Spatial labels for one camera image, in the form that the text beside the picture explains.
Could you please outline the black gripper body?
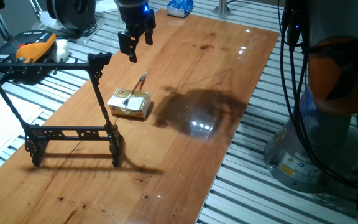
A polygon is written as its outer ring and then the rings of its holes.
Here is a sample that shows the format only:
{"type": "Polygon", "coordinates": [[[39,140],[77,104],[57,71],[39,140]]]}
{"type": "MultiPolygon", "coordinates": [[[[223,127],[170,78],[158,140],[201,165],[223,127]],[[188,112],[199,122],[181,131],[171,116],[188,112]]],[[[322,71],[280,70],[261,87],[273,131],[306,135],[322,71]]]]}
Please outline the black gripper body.
{"type": "Polygon", "coordinates": [[[145,25],[148,20],[156,22],[154,12],[149,8],[148,0],[116,0],[119,14],[126,25],[126,30],[132,37],[140,37],[145,34],[145,25]]]}

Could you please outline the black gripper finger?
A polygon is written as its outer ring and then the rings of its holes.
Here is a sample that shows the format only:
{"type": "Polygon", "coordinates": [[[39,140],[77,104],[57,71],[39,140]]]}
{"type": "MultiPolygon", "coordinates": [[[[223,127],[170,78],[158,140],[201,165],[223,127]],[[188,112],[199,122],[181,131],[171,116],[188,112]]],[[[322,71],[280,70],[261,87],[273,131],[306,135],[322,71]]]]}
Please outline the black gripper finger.
{"type": "Polygon", "coordinates": [[[148,20],[145,25],[145,43],[147,45],[153,45],[153,30],[154,30],[154,22],[148,20]]]}
{"type": "Polygon", "coordinates": [[[137,63],[137,56],[135,53],[137,39],[132,39],[131,33],[128,30],[118,32],[118,40],[120,51],[129,57],[133,63],[137,63]]]}

